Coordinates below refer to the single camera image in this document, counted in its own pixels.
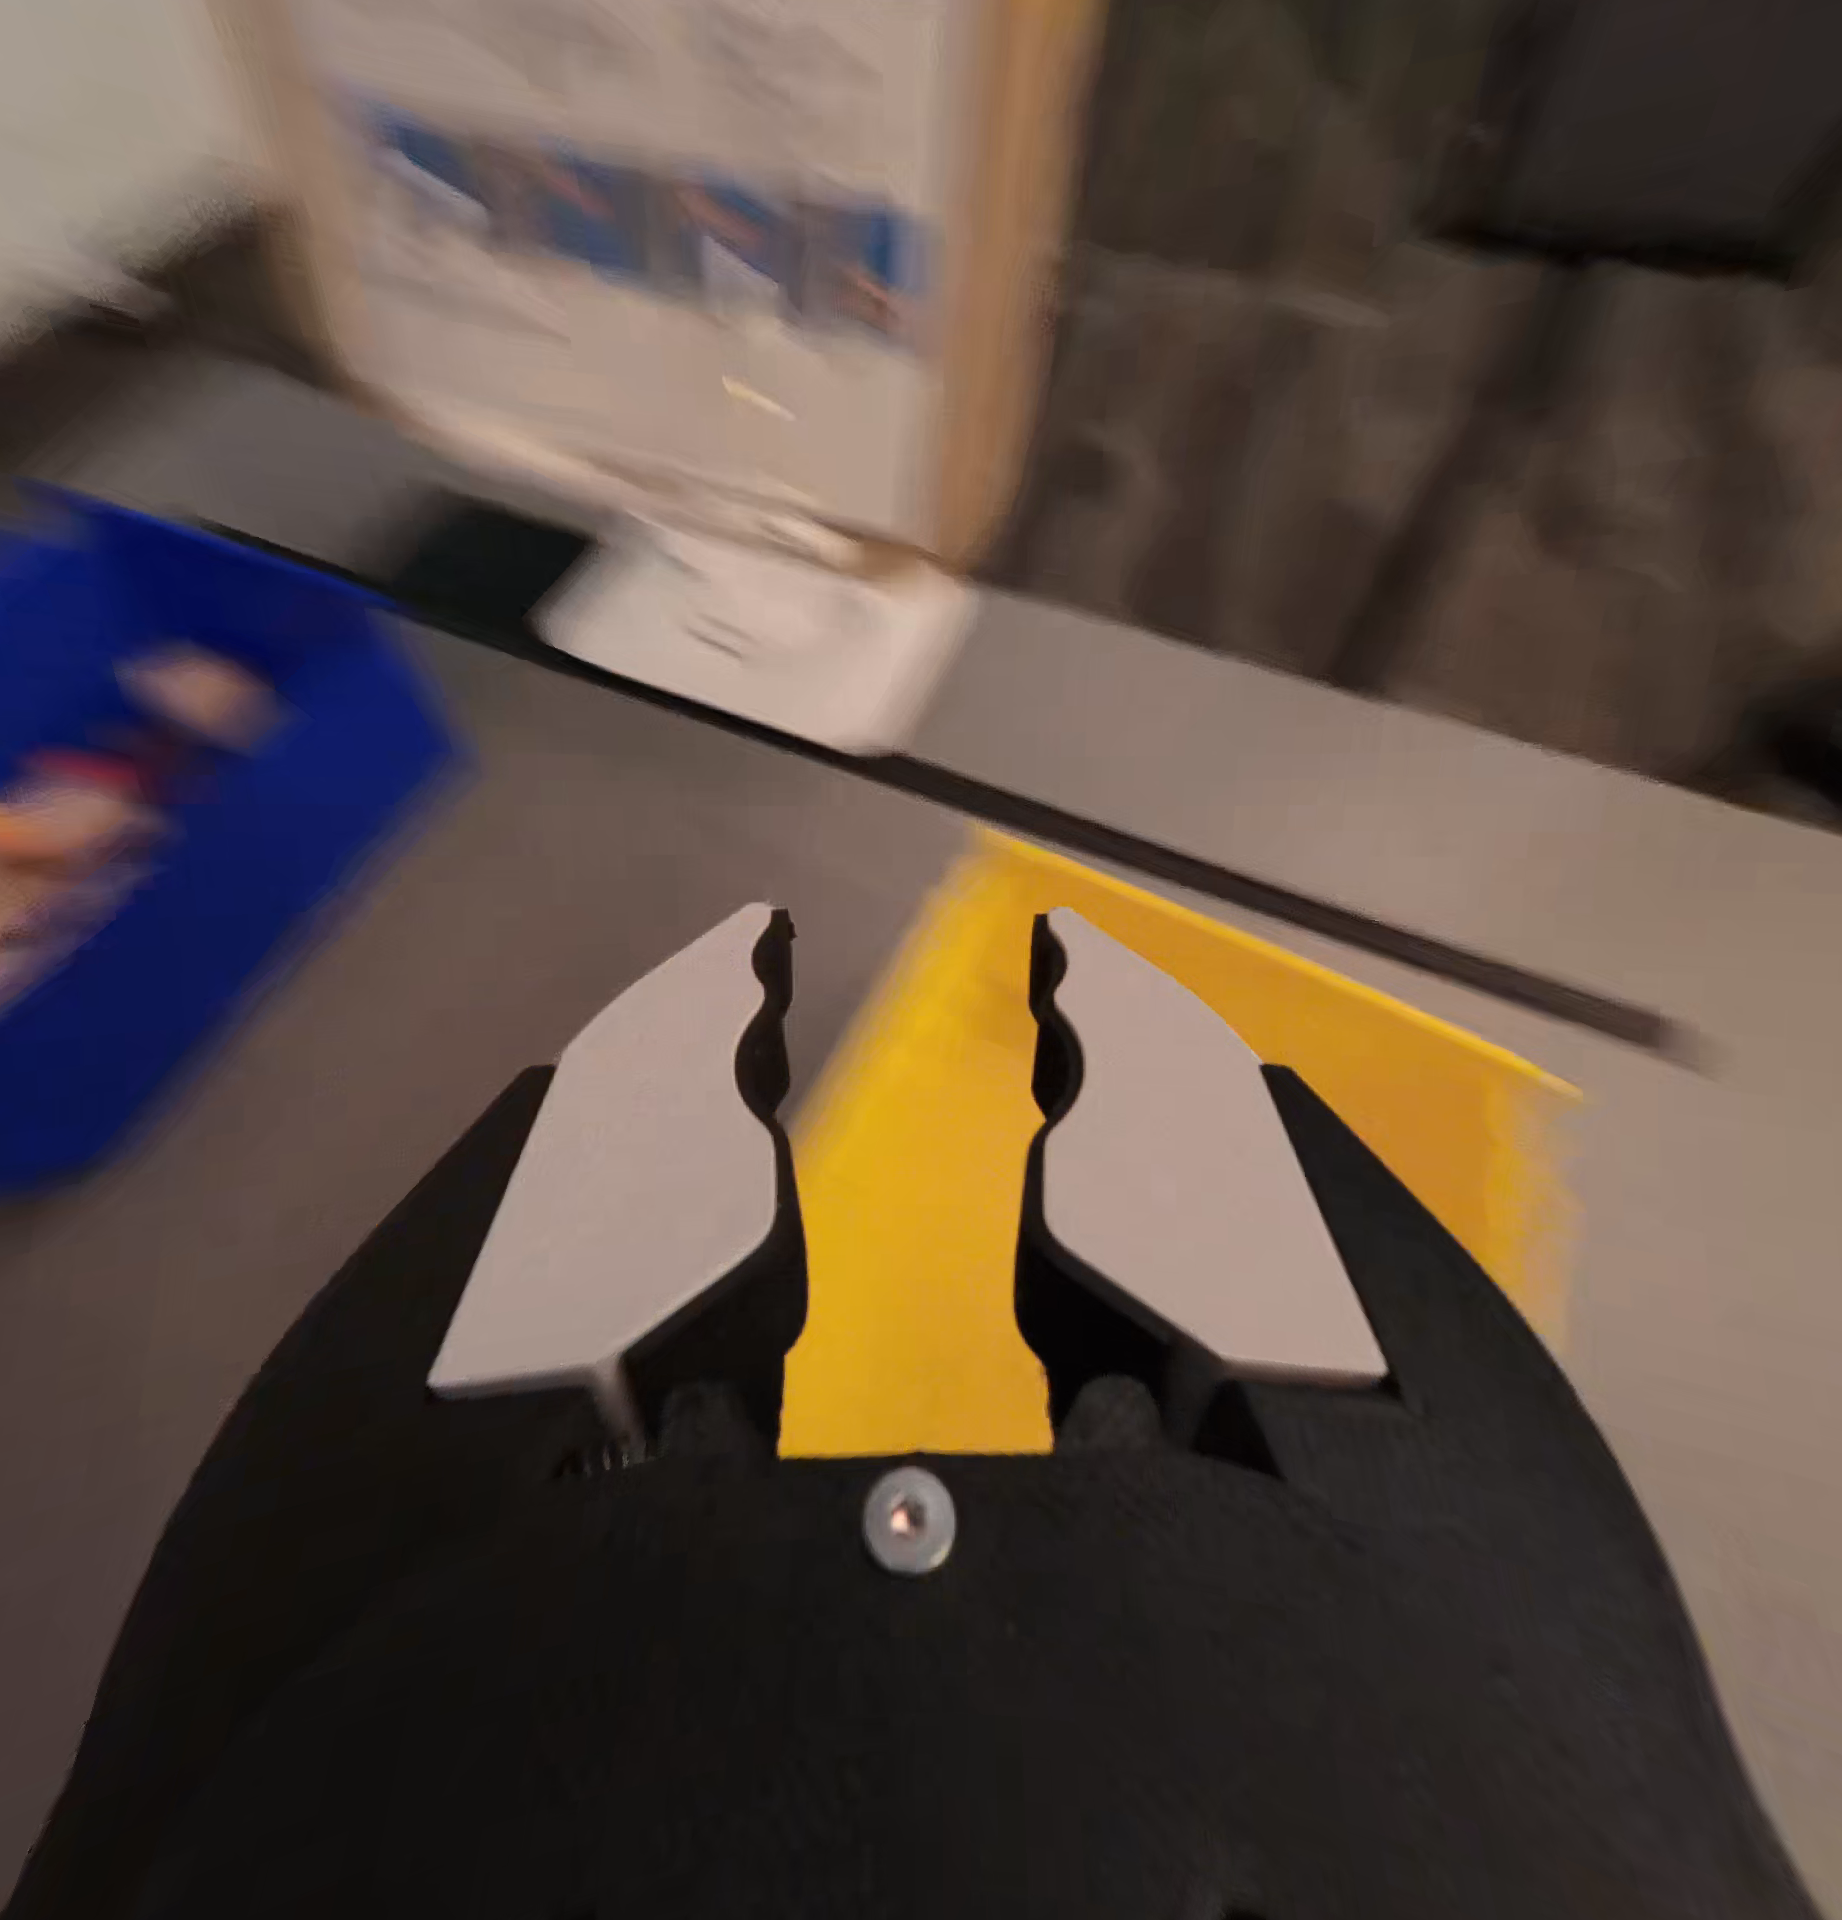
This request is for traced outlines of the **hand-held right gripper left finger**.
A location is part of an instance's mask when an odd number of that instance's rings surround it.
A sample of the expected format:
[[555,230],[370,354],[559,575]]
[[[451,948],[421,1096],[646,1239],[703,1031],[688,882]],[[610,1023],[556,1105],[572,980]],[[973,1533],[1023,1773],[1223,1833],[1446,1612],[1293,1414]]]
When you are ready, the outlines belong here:
[[550,1069],[427,1388],[656,1403],[673,1342],[769,1248],[761,1361],[805,1315],[786,1098],[792,921],[747,905],[613,997]]

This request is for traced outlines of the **blue plastic box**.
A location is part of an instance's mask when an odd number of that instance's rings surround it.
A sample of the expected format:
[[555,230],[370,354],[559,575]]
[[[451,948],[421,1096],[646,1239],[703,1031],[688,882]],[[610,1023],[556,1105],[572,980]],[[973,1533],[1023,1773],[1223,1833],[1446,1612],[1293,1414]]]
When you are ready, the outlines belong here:
[[278,551],[27,485],[0,526],[0,788],[129,761],[161,720],[121,672],[188,646],[271,727],[148,768],[163,827],[0,987],[0,1195],[78,1176],[239,1019],[460,756],[379,591]]

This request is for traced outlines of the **instruction sheet on stand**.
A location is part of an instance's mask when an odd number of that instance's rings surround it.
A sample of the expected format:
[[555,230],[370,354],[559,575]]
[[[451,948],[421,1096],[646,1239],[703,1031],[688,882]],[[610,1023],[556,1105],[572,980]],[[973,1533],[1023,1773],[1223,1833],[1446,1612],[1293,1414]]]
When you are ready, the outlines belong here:
[[477,479],[598,518],[598,552],[543,593],[546,647],[809,745],[899,752],[974,621],[970,572],[1020,488],[1050,366],[1050,305],[1102,5],[970,5],[965,131],[950,186],[943,547],[880,541],[771,501],[684,492],[405,423],[337,363],[316,286],[302,63],[282,5],[222,5],[243,31],[269,160],[302,241],[302,297],[335,379]]

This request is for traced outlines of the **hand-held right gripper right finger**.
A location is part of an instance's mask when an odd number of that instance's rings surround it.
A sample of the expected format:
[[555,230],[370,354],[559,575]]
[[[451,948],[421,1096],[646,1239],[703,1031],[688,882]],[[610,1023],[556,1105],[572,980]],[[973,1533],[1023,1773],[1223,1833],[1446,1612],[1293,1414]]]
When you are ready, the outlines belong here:
[[1082,914],[1038,915],[1014,1315],[1051,1388],[1372,1388],[1389,1368],[1270,1096],[1194,992]]

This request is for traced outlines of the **pile of wooden cubes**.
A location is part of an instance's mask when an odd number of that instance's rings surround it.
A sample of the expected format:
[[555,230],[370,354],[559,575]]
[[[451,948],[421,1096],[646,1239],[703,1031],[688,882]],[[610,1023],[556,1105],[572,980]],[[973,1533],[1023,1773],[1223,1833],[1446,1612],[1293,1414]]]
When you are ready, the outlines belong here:
[[271,678],[195,641],[108,672],[117,708],[44,741],[0,784],[0,1019],[112,924],[212,779],[252,761],[288,710]]

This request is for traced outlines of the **yellow plastic box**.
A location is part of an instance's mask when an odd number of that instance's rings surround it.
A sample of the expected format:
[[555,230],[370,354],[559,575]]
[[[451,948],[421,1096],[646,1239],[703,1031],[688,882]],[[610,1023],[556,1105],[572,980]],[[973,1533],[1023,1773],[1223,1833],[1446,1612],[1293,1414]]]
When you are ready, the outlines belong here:
[[786,1455],[1050,1451],[1013,1260],[1041,1118],[1030,926],[1060,906],[1299,1072],[1558,1345],[1577,1087],[1286,948],[974,827],[797,1107],[809,1312],[786,1362]]

